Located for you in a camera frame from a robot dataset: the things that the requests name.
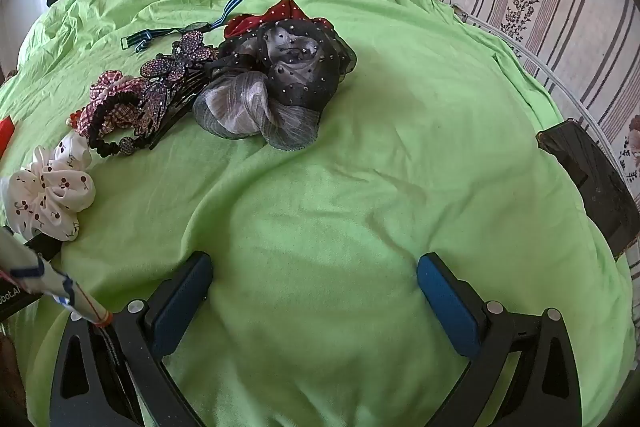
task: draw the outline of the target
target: metal screw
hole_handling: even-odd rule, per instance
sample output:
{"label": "metal screw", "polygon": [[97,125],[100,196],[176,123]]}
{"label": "metal screw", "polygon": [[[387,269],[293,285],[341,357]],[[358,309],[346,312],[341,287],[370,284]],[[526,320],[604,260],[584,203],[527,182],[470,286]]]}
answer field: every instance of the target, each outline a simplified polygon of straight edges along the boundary
{"label": "metal screw", "polygon": [[555,308],[549,308],[546,315],[553,321],[559,321],[562,318],[560,312]]}
{"label": "metal screw", "polygon": [[489,301],[486,304],[487,310],[494,315],[500,315],[504,311],[504,306],[498,301]]}
{"label": "metal screw", "polygon": [[127,311],[129,313],[138,313],[142,311],[142,308],[145,307],[145,303],[143,301],[131,301],[127,305]]}

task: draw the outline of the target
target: black hair tie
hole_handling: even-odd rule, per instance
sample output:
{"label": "black hair tie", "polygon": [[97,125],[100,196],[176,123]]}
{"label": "black hair tie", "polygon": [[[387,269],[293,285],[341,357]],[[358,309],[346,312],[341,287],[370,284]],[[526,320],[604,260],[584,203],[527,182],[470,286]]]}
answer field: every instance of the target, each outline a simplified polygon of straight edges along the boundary
{"label": "black hair tie", "polygon": [[107,96],[103,102],[95,108],[94,117],[91,120],[91,124],[89,124],[89,147],[91,147],[91,149],[95,149],[103,158],[107,158],[107,156],[116,155],[118,153],[123,156],[129,156],[137,149],[144,149],[148,145],[152,136],[149,138],[139,136],[136,139],[133,139],[130,136],[125,136],[119,143],[107,143],[105,140],[100,138],[100,131],[104,124],[104,119],[118,104],[125,103],[138,106],[139,102],[140,99],[137,94],[132,91],[118,92],[111,96]]}

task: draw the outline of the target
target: red object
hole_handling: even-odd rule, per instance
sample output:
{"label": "red object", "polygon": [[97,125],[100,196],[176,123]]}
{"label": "red object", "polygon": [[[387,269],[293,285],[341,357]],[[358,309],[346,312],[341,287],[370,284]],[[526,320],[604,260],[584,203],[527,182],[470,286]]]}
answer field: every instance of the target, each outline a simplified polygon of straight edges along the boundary
{"label": "red object", "polygon": [[78,109],[76,112],[73,112],[69,115],[69,120],[70,120],[69,125],[74,129],[78,128],[78,122],[80,121],[80,117],[82,116],[82,111],[84,111],[84,107],[82,109]]}
{"label": "red object", "polygon": [[10,116],[0,121],[0,156],[4,154],[4,150],[9,145],[9,140],[11,140],[14,131],[14,122],[11,121]]}
{"label": "red object", "polygon": [[325,18],[309,19],[294,0],[281,0],[269,8],[264,15],[250,15],[244,13],[231,19],[225,28],[225,39],[237,37],[249,30],[257,28],[263,22],[276,22],[283,19],[306,19],[324,24],[333,29],[334,26]]}

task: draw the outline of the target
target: gray sheer fabric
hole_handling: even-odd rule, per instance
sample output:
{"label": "gray sheer fabric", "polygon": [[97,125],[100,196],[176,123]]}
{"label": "gray sheer fabric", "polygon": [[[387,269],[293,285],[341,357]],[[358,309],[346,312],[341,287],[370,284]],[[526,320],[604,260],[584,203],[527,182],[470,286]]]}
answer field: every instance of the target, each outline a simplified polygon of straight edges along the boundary
{"label": "gray sheer fabric", "polygon": [[193,104],[198,124],[228,139],[262,134],[281,150],[316,140],[322,110],[356,62],[334,29],[293,19],[227,39],[218,57],[204,67],[212,82]]}

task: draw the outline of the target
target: wrinkled fabric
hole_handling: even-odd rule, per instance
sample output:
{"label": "wrinkled fabric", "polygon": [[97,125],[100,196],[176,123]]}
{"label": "wrinkled fabric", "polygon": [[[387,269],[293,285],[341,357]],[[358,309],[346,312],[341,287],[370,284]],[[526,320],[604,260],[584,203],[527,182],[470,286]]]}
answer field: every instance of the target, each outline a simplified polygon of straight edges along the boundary
{"label": "wrinkled fabric", "polygon": [[33,162],[0,183],[11,229],[27,240],[38,232],[60,241],[74,240],[79,230],[76,214],[95,198],[94,181],[85,172],[89,165],[89,145],[75,131],[51,152],[36,147]]}
{"label": "wrinkled fabric", "polygon": [[193,104],[196,121],[223,138],[262,134],[281,150],[316,140],[322,110],[356,63],[331,23],[306,16],[263,22],[218,53],[204,68],[212,83]]}

